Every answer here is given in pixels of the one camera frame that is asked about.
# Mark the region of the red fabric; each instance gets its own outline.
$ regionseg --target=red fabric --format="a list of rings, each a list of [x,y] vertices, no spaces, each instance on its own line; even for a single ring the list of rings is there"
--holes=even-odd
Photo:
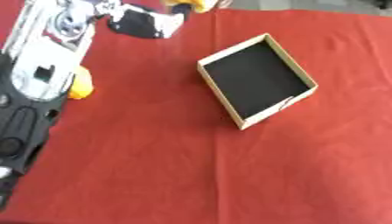
[[[17,5],[0,8],[0,36]],[[318,92],[239,131],[196,61],[271,33]],[[70,101],[3,223],[392,223],[392,18],[310,11],[197,15],[168,40],[101,23]]]

